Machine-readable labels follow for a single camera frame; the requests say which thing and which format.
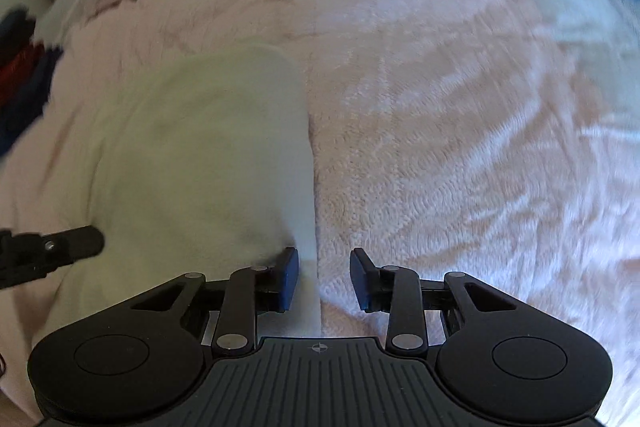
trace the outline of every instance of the black mount arm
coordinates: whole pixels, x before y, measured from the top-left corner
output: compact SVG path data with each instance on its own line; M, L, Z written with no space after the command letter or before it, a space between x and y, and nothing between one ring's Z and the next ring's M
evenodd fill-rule
M0 230L0 290L42 279L61 266L98 255L104 236L95 227L40 235Z
M384 348L257 342L257 315L292 301L287 248L272 267L187 273L45 337L28 363L45 425L597 425L612 368L591 337L462 272L420 280L358 248L350 272L361 309L389 313ZM425 310L441 311L444 344L429 346Z

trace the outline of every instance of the white cloth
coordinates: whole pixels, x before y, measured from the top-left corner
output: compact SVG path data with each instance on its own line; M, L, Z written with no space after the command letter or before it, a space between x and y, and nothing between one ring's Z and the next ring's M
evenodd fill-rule
M300 256L294 301L260 333L320 333L305 89L286 58L251 44L178 60L130 80L78 131L62 212L106 246L68 270L38 338L186 271L228 279L285 247Z

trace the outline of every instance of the metal pivot screw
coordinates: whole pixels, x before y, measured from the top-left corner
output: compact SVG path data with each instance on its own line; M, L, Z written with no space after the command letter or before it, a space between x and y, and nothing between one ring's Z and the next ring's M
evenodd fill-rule
M423 341L418 335L403 333L402 335L394 336L391 339L391 343L398 349L418 349L423 344Z
M216 341L219 347L222 349L241 349L241 347L248 344L248 340L244 335L238 335L237 333L227 333L222 335Z

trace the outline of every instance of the pink blanket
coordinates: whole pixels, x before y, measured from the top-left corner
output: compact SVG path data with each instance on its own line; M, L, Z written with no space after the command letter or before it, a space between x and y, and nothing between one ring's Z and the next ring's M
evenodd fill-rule
M116 1L79 0L89 17ZM306 75L324 334L384 330L357 310L353 247L429 279L467 271L599 340L615 368L600 419L637 425L637 145L552 35L532 0L121 0L71 32L0 178L0 227L65 227L54 183L108 86L260 37ZM34 418L20 368L64 276L0 294L0 384Z

